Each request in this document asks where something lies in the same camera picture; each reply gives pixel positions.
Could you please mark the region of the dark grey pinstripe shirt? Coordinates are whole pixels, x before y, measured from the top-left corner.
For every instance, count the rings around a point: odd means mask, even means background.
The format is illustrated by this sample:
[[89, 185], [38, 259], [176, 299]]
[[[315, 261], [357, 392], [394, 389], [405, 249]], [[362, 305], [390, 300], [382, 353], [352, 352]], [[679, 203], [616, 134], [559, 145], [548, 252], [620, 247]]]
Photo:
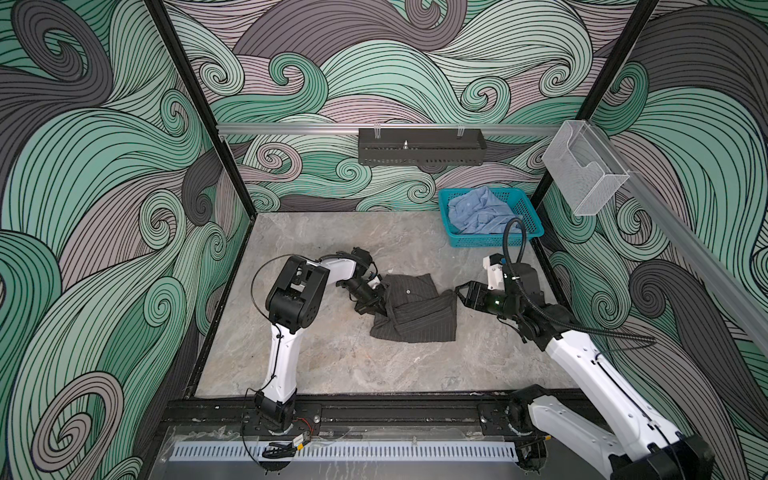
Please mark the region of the dark grey pinstripe shirt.
[[429, 274], [387, 275], [385, 315], [372, 315], [370, 336], [404, 343], [443, 343], [456, 340], [457, 297], [439, 292]]

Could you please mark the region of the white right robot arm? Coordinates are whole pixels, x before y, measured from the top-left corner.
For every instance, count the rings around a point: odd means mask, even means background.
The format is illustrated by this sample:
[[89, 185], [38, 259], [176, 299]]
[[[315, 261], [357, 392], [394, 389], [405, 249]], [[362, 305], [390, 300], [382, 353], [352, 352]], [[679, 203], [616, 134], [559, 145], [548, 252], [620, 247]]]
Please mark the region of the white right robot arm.
[[578, 385], [605, 427], [567, 407], [540, 386], [517, 393], [505, 411], [519, 436], [549, 435], [606, 479], [710, 479], [715, 455], [698, 435], [666, 419], [610, 364], [564, 307], [532, 297], [516, 281], [492, 289], [477, 281], [456, 287], [467, 308], [495, 316], [534, 343]]

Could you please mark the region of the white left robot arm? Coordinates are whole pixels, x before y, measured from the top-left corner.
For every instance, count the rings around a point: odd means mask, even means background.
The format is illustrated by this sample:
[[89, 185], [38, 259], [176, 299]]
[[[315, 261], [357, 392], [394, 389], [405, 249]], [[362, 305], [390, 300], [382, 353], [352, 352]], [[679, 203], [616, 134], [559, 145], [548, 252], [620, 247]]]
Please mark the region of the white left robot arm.
[[298, 358], [302, 335], [315, 321], [328, 286], [347, 291], [360, 315], [386, 313], [385, 287], [371, 254], [355, 247], [312, 260], [285, 254], [259, 313], [271, 325], [265, 384], [254, 394], [255, 407], [272, 427], [287, 430], [297, 396]]

